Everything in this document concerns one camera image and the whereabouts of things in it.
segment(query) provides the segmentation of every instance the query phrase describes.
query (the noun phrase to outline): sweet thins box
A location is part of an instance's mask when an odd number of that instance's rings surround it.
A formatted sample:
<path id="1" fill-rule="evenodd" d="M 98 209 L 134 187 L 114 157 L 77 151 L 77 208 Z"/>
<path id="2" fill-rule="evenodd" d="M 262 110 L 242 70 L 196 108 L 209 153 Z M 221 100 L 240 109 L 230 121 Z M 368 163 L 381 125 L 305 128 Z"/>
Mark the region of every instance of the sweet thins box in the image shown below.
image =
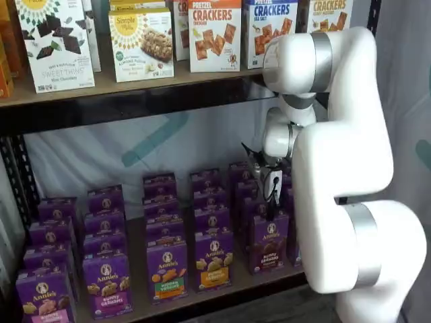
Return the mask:
<path id="1" fill-rule="evenodd" d="M 75 300 L 64 264 L 20 272 L 16 289 L 24 322 L 77 322 Z"/>
<path id="2" fill-rule="evenodd" d="M 248 268 L 257 274 L 284 267 L 286 263 L 286 240 L 289 217 L 278 215 L 268 221 L 260 215 L 254 216 L 250 225 L 250 250 Z"/>
<path id="3" fill-rule="evenodd" d="M 133 311 L 129 261 L 122 250 L 87 254 L 82 266 L 95 320 Z"/>
<path id="4" fill-rule="evenodd" d="M 354 0 L 300 0 L 301 32 L 336 32 L 350 27 Z"/>
<path id="5" fill-rule="evenodd" d="M 148 293 L 152 303 L 187 296 L 187 246 L 184 236 L 147 237 Z"/>
<path id="6" fill-rule="evenodd" d="M 241 0 L 189 0 L 190 71 L 239 71 Z"/>
<path id="7" fill-rule="evenodd" d="M 94 86 L 82 2 L 15 2 L 36 93 Z"/>
<path id="8" fill-rule="evenodd" d="M 207 291 L 232 283 L 230 265 L 234 260 L 234 239 L 231 231 L 218 234 L 195 233 L 197 289 Z"/>
<path id="9" fill-rule="evenodd" d="M 263 66 L 273 38 L 294 34 L 298 0 L 246 0 L 243 8 L 243 57 L 249 69 Z"/>

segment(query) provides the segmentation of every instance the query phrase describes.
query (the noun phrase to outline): purple box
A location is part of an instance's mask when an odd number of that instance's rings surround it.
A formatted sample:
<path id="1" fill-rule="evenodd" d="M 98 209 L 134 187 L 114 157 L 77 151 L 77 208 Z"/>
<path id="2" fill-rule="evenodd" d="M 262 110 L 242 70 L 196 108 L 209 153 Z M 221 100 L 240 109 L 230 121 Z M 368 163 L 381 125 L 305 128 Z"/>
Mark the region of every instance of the purple box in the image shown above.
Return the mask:
<path id="1" fill-rule="evenodd" d="M 64 264 L 21 271 L 16 281 L 25 323 L 77 322 L 75 300 Z"/>
<path id="2" fill-rule="evenodd" d="M 76 301 L 79 301 L 79 283 L 70 242 L 31 246 L 24 254 L 26 269 L 59 266 L 60 264 L 66 264 L 73 296 Z"/>
<path id="3" fill-rule="evenodd" d="M 158 195 L 176 196 L 176 181 L 174 173 L 146 176 L 142 179 L 145 199 L 153 199 Z"/>
<path id="4" fill-rule="evenodd" d="M 289 217 L 287 213 L 267 221 L 256 215 L 250 226 L 248 269 L 257 274 L 284 267 Z"/>
<path id="5" fill-rule="evenodd" d="M 187 245 L 183 235 L 147 237 L 147 268 L 152 303 L 188 295 Z"/>
<path id="6" fill-rule="evenodd" d="M 226 191 L 221 186 L 209 187 L 193 193 L 193 208 L 202 209 L 216 205 L 228 205 Z"/>
<path id="7" fill-rule="evenodd" d="M 231 230 L 229 209 L 225 205 L 214 208 L 195 209 L 196 231 L 221 228 Z"/>
<path id="8" fill-rule="evenodd" d="M 133 311 L 129 261 L 123 250 L 87 254 L 82 266 L 95 320 Z"/>
<path id="9" fill-rule="evenodd" d="M 125 215 L 123 189 L 121 185 L 108 186 L 88 191 L 88 210 L 97 213 L 103 210 L 119 209 Z"/>
<path id="10" fill-rule="evenodd" d="M 87 234 L 106 230 L 125 230 L 124 215 L 120 210 L 88 213 L 84 219 L 84 225 Z"/>
<path id="11" fill-rule="evenodd" d="M 196 285 L 198 291 L 219 289 L 232 284 L 230 265 L 234 260 L 231 231 L 218 234 L 195 233 Z"/>
<path id="12" fill-rule="evenodd" d="M 127 249 L 126 235 L 119 229 L 88 234 L 84 240 L 84 254 L 116 249 Z"/>
<path id="13" fill-rule="evenodd" d="M 172 194 L 159 195 L 154 199 L 142 199 L 142 204 L 143 214 L 146 217 L 178 212 L 178 200 Z"/>

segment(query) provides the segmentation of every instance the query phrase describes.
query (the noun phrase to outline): cracker image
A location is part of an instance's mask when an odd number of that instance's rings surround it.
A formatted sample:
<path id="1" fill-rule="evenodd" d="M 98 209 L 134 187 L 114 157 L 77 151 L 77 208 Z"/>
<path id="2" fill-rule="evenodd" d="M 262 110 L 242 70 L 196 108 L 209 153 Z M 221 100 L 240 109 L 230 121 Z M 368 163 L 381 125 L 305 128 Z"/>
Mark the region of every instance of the cracker image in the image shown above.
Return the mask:
<path id="1" fill-rule="evenodd" d="M 220 56 L 220 54 L 223 51 L 225 40 L 220 35 L 217 35 L 214 42 L 214 48 L 212 49 L 212 52 L 216 54 L 217 56 Z"/>
<path id="2" fill-rule="evenodd" d="M 282 35 L 289 34 L 291 27 L 292 27 L 292 20 L 288 18 L 284 18 L 283 26 L 281 27 L 281 34 Z"/>
<path id="3" fill-rule="evenodd" d="M 347 19 L 347 13 L 344 11 L 340 12 L 339 17 L 338 17 L 338 22 L 337 22 L 337 29 L 338 30 L 344 29 L 346 19 Z"/>
<path id="4" fill-rule="evenodd" d="M 203 41 L 205 43 L 205 49 L 211 49 L 214 47 L 214 36 L 213 36 L 213 30 L 209 29 L 204 32 L 202 32 L 203 35 Z"/>
<path id="5" fill-rule="evenodd" d="M 234 25 L 231 25 L 231 24 L 226 25 L 226 30 L 224 32 L 224 39 L 229 44 L 232 44 L 232 41 L 234 40 L 235 30 L 236 30 L 236 27 Z"/>
<path id="6" fill-rule="evenodd" d="M 203 40 L 198 40 L 195 42 L 195 46 L 198 61 L 208 58 L 207 50 L 205 49 L 205 42 Z"/>
<path id="7" fill-rule="evenodd" d="M 174 52 L 172 38 L 153 29 L 147 29 L 141 45 L 143 52 L 159 61 L 168 62 Z"/>

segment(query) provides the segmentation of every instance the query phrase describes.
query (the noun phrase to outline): cardboard box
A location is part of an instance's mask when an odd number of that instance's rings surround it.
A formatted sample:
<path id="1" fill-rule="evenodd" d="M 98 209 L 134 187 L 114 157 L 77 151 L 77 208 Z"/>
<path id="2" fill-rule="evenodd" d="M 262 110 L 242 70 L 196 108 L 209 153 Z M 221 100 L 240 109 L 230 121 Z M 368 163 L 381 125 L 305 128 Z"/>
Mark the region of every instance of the cardboard box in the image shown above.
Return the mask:
<path id="1" fill-rule="evenodd" d="M 246 0 L 242 11 L 244 62 L 249 69 L 263 66 L 272 39 L 294 34 L 298 0 Z"/>
<path id="2" fill-rule="evenodd" d="M 133 311 L 129 261 L 122 250 L 87 254 L 84 276 L 95 320 Z"/>
<path id="3" fill-rule="evenodd" d="M 188 295 L 187 246 L 183 235 L 147 239 L 147 268 L 152 303 Z"/>
<path id="4" fill-rule="evenodd" d="M 196 284 L 198 291 L 220 289 L 232 284 L 230 266 L 234 260 L 231 231 L 195 233 Z"/>
<path id="5" fill-rule="evenodd" d="M 94 86 L 82 2 L 15 2 L 36 93 Z"/>
<path id="6" fill-rule="evenodd" d="M 240 70 L 241 0 L 189 0 L 191 72 Z"/>
<path id="7" fill-rule="evenodd" d="M 117 82 L 174 76 L 169 9 L 110 11 L 109 26 Z"/>
<path id="8" fill-rule="evenodd" d="M 75 300 L 64 264 L 21 271 L 16 289 L 24 322 L 77 322 Z"/>
<path id="9" fill-rule="evenodd" d="M 300 0 L 300 32 L 336 32 L 350 27 L 354 0 Z"/>

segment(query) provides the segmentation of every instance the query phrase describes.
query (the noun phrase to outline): pretzel crackers box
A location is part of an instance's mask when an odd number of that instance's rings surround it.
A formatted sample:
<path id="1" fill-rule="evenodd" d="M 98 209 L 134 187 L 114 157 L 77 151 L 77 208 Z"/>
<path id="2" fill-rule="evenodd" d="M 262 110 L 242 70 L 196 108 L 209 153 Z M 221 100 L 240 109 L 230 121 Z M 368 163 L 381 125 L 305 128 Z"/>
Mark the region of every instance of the pretzel crackers box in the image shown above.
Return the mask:
<path id="1" fill-rule="evenodd" d="M 147 237 L 148 292 L 152 303 L 178 299 L 187 293 L 187 245 L 183 234 Z"/>
<path id="2" fill-rule="evenodd" d="M 249 69 L 263 66 L 271 39 L 295 32 L 297 10 L 298 0 L 245 0 L 242 54 Z"/>
<path id="3" fill-rule="evenodd" d="M 301 32 L 336 32 L 350 27 L 354 0 L 300 0 Z"/>
<path id="4" fill-rule="evenodd" d="M 241 0 L 189 0 L 191 72 L 240 70 Z"/>
<path id="5" fill-rule="evenodd" d="M 117 82 L 174 76 L 168 8 L 109 12 Z"/>
<path id="6" fill-rule="evenodd" d="M 95 320 L 133 311 L 129 261 L 122 250 L 87 254 L 82 266 Z"/>

